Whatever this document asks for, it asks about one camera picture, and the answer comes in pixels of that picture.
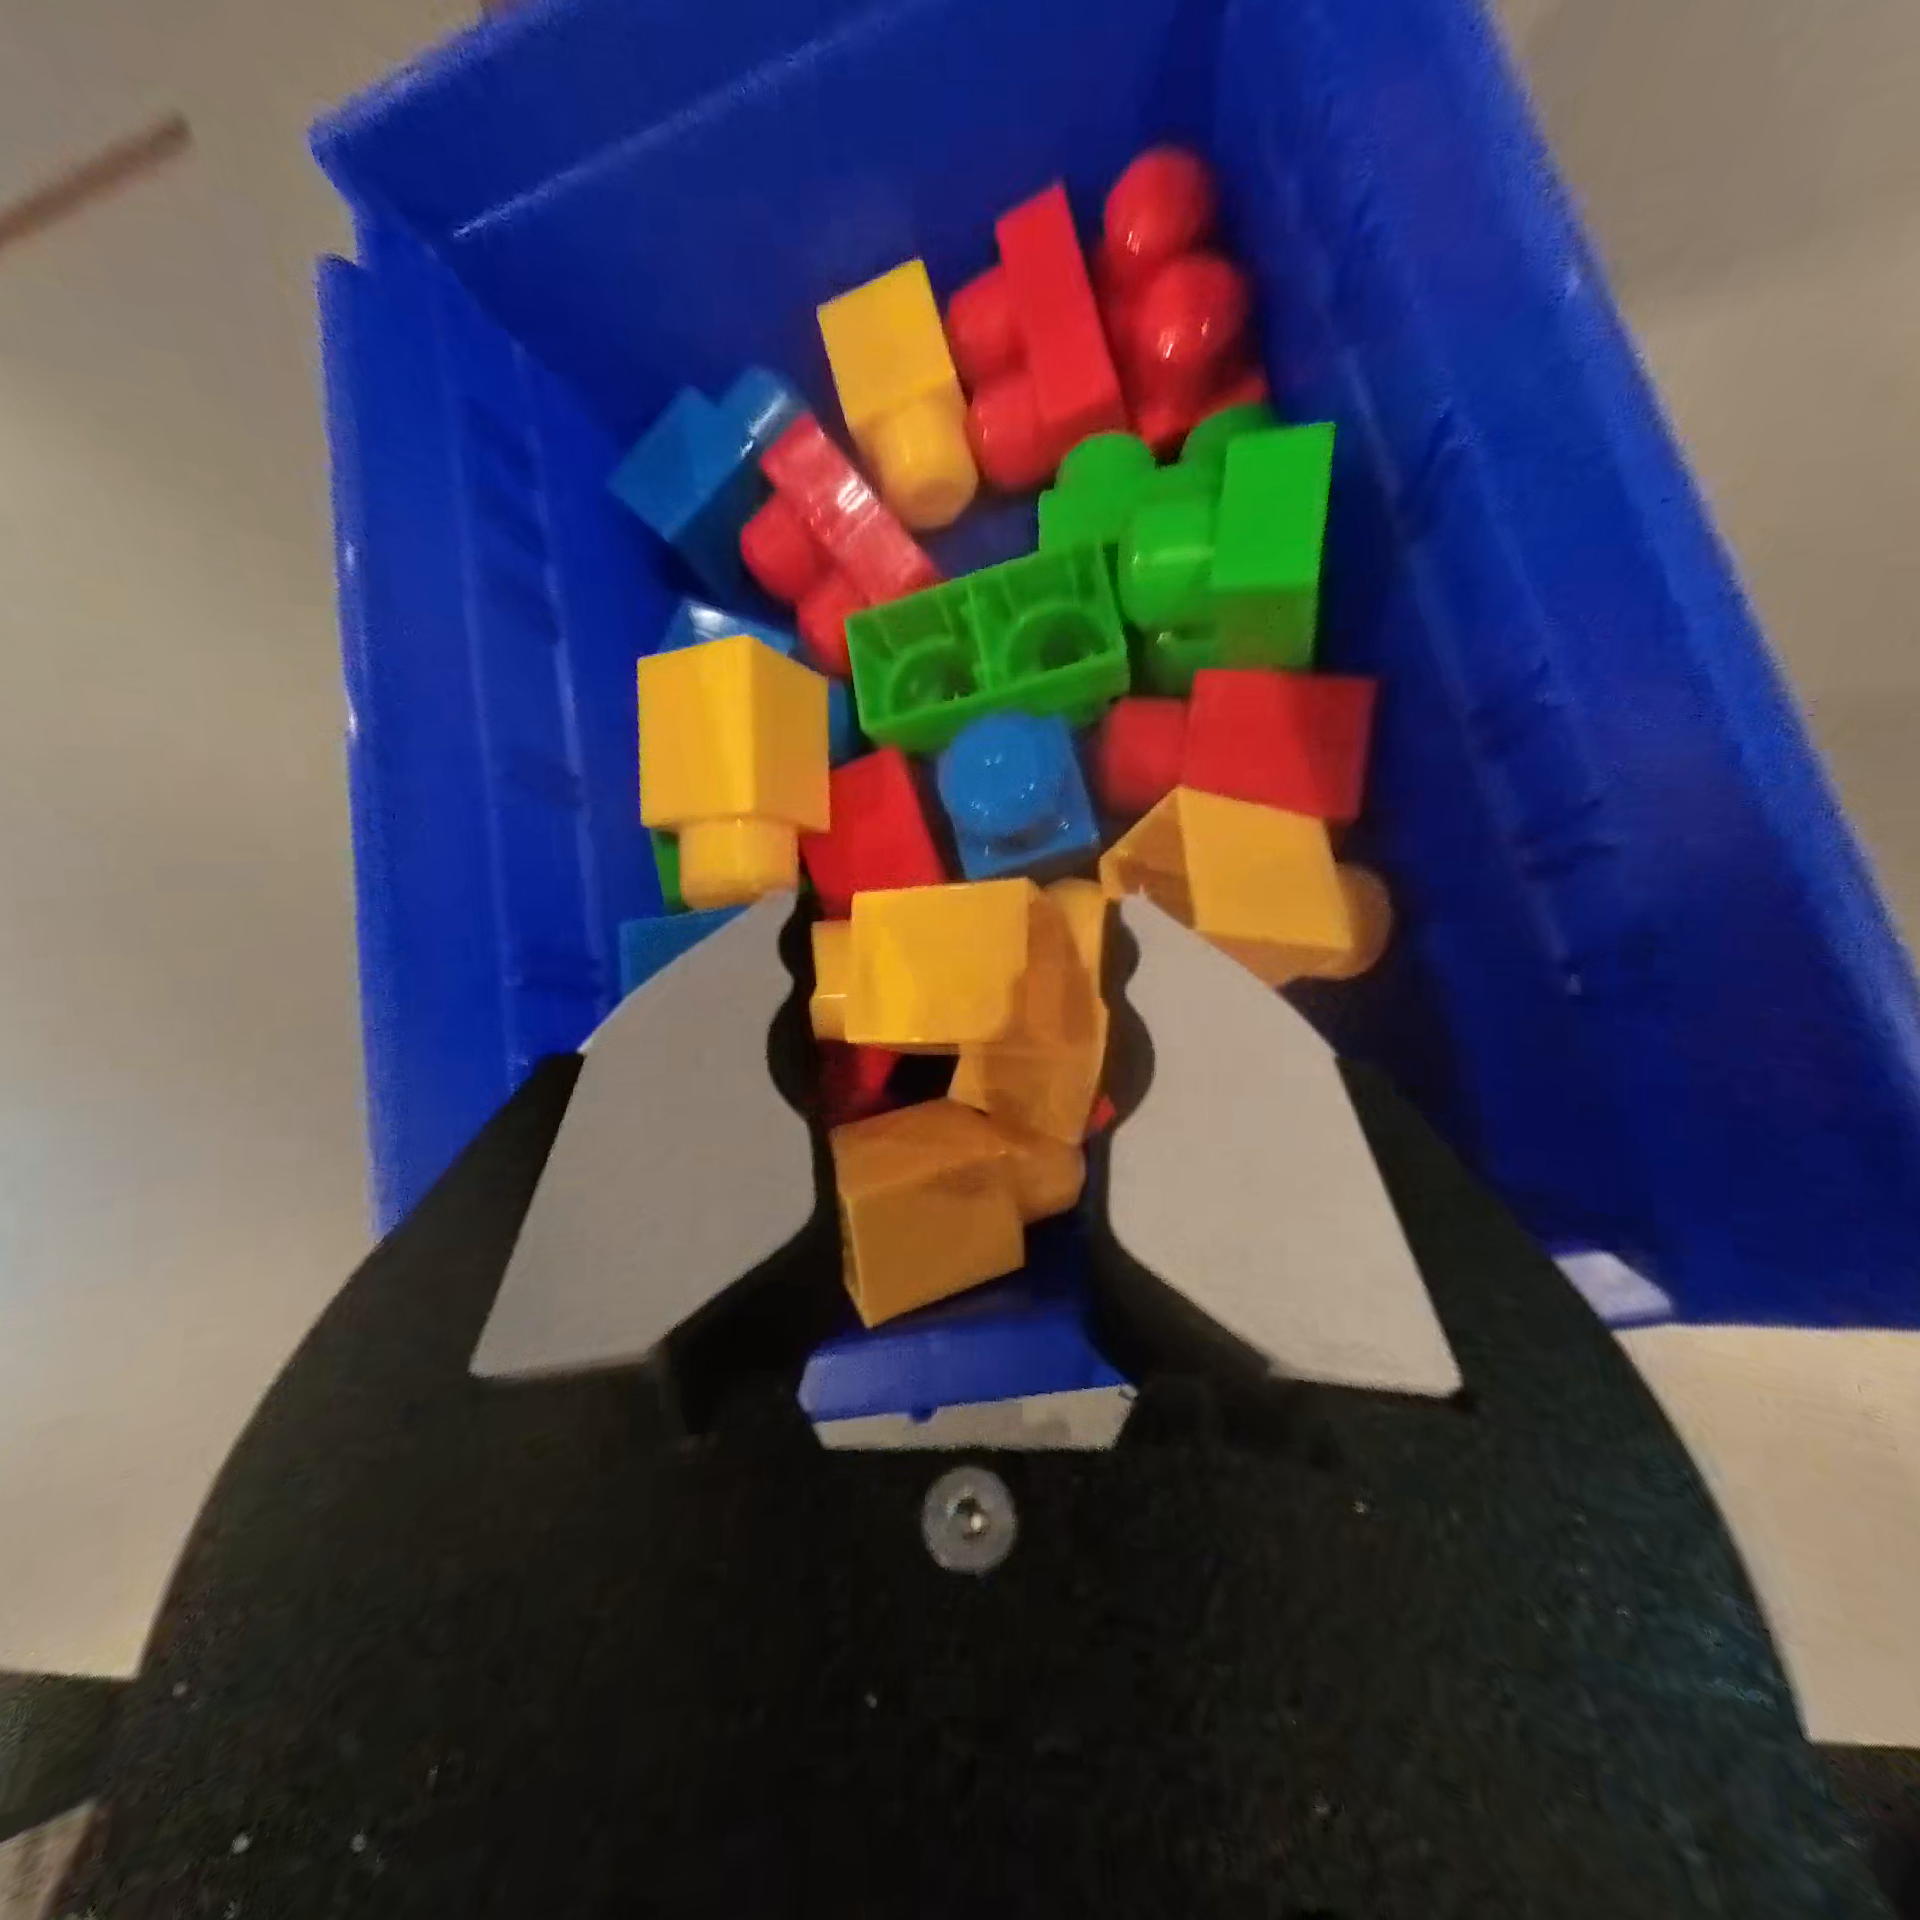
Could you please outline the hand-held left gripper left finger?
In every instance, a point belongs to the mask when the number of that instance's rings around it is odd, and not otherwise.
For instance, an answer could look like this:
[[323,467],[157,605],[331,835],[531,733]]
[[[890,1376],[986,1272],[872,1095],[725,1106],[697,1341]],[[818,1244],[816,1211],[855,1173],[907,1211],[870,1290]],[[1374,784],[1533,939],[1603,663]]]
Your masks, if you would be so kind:
[[810,1128],[770,1040],[801,896],[742,908],[600,1024],[521,1218],[479,1381],[648,1360],[810,1223]]

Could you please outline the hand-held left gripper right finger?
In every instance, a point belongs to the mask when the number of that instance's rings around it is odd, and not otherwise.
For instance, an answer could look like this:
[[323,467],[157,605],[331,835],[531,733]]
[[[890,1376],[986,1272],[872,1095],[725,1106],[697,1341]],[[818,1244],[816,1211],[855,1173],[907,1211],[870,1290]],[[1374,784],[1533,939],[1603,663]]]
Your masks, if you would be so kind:
[[1451,1398],[1462,1367],[1334,1046],[1143,896],[1115,941],[1120,1253],[1270,1376]]

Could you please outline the single yellow block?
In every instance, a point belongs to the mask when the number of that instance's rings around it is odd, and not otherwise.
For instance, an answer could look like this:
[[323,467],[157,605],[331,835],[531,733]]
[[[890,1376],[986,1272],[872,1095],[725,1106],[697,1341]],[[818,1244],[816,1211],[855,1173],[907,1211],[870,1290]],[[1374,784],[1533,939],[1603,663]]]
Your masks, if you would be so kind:
[[1038,911],[1034,880],[855,893],[810,931],[813,1035],[891,1052],[1009,1040]]

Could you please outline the blue plastic bin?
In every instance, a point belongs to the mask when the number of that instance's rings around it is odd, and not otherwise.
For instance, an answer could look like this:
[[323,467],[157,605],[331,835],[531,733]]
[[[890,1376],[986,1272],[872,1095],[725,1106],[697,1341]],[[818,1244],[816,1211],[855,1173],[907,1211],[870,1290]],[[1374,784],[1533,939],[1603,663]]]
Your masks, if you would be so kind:
[[1683,1323],[1915,1328],[1909,958],[1474,5],[534,5],[313,128],[376,1230],[657,903],[633,663],[688,590],[609,475],[815,306],[1209,156],[1325,645],[1384,678],[1407,939],[1310,998],[1557,1254]]

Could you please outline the heap of toy bricks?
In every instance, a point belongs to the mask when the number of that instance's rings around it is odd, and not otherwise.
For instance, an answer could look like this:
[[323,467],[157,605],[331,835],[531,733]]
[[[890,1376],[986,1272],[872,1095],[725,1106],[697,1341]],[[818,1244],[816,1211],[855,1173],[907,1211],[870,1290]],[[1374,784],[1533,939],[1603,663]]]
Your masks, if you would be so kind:
[[816,1040],[839,1258],[880,1331],[1018,1272],[1113,1124],[1110,924],[1143,896],[1267,988],[1370,971],[1342,855],[1377,682],[1317,663],[1330,422],[1282,422],[1215,168],[1160,144],[1087,247],[1069,188],[994,221],[946,299],[913,255],[818,306],[851,447],[770,371],[683,391],[615,498],[707,587],[638,660],[663,908],[633,992],[746,904],[1034,880],[1009,1040]]

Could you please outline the thin wooden strip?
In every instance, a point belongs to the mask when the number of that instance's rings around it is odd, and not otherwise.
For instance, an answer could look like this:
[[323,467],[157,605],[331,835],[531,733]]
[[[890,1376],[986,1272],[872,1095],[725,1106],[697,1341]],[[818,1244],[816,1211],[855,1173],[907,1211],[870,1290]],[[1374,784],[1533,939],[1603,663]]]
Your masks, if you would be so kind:
[[184,111],[168,111],[35,181],[3,205],[3,252],[30,244],[85,210],[153,178],[184,157],[192,144],[191,118]]

